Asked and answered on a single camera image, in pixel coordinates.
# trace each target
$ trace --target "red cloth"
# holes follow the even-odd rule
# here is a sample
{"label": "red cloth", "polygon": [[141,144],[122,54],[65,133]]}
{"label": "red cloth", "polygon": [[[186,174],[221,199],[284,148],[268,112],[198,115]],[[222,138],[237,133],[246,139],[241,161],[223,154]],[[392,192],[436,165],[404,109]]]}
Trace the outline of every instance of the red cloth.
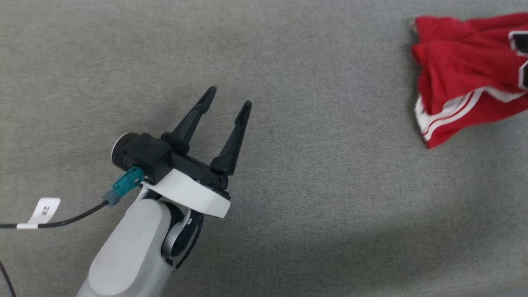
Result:
{"label": "red cloth", "polygon": [[416,19],[422,66],[415,113],[431,149],[460,129],[528,109],[528,13]]}

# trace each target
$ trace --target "black cable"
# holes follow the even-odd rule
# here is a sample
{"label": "black cable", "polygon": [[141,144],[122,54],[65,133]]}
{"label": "black cable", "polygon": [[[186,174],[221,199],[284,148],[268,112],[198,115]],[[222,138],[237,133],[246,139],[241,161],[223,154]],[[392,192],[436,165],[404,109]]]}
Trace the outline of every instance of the black cable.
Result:
{"label": "black cable", "polygon": [[[61,227],[61,226],[65,226],[65,225],[69,225],[73,222],[76,222],[78,220],[81,220],[89,215],[91,215],[92,213],[98,211],[99,209],[103,208],[104,206],[106,206],[108,204],[108,201],[105,200],[103,202],[101,202],[99,205],[97,205],[96,207],[76,216],[76,217],[73,217],[71,219],[67,219],[67,220],[64,220],[64,221],[59,221],[59,222],[52,222],[52,223],[46,223],[46,224],[38,224],[38,229],[41,229],[41,228],[54,228],[54,227]],[[16,229],[16,225],[18,224],[0,224],[0,229],[6,229],[6,228],[10,228],[10,229]]]}
{"label": "black cable", "polygon": [[203,225],[203,215],[200,217],[200,221],[198,222],[198,227],[196,228],[196,235],[194,236],[193,242],[191,242],[191,245],[189,246],[189,249],[187,252],[185,252],[185,255],[183,255],[182,259],[176,264],[176,267],[174,269],[178,269],[180,266],[182,266],[183,262],[187,257],[189,257],[189,254],[191,253],[194,245],[196,244],[196,241],[198,240],[198,237],[200,236],[200,232],[202,231],[202,225]]}
{"label": "black cable", "polygon": [[5,282],[7,283],[7,287],[9,288],[9,293],[11,293],[12,297],[16,297],[15,289],[13,288],[13,284],[11,283],[9,276],[7,275],[7,271],[5,270],[5,267],[4,267],[4,264],[2,264],[2,261],[0,261],[0,270],[2,270],[2,274],[4,275]]}

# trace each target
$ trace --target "cable connector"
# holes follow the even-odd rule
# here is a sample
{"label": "cable connector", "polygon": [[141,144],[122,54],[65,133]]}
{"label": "cable connector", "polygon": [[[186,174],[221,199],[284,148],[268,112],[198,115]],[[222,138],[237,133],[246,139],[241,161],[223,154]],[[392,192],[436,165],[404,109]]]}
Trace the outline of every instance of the cable connector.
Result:
{"label": "cable connector", "polygon": [[130,168],[102,198],[108,201],[108,205],[116,205],[126,193],[134,190],[145,179],[143,170],[134,166]]}

